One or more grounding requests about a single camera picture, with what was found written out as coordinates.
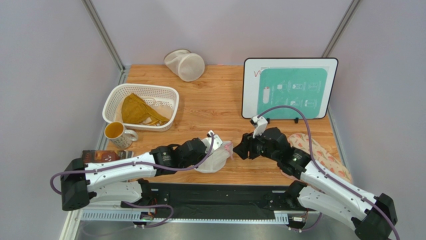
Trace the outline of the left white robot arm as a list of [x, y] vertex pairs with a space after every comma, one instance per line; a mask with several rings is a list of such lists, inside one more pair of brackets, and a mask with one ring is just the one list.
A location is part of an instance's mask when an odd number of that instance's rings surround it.
[[136, 178], [173, 175], [198, 168], [220, 144], [215, 136], [201, 140], [193, 138], [183, 144], [159, 146], [141, 155], [104, 163], [85, 163], [73, 159], [63, 172], [51, 177], [60, 178], [61, 208], [74, 211], [88, 206], [106, 186]]

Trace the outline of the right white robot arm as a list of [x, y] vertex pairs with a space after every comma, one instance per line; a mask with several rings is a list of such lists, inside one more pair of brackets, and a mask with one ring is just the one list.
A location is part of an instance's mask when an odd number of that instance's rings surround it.
[[233, 151], [243, 160], [273, 160], [296, 180], [287, 195], [304, 208], [329, 216], [352, 229], [360, 240], [387, 240], [398, 217], [394, 200], [375, 195], [340, 178], [319, 161], [290, 142], [277, 127], [262, 134], [245, 133]]

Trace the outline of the white mesh laundry bag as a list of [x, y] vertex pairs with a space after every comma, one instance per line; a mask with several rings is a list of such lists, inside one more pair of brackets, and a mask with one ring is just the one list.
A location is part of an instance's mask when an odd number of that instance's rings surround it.
[[225, 140], [220, 148], [210, 153], [208, 158], [194, 170], [200, 173], [216, 173], [220, 171], [233, 155], [233, 143]]

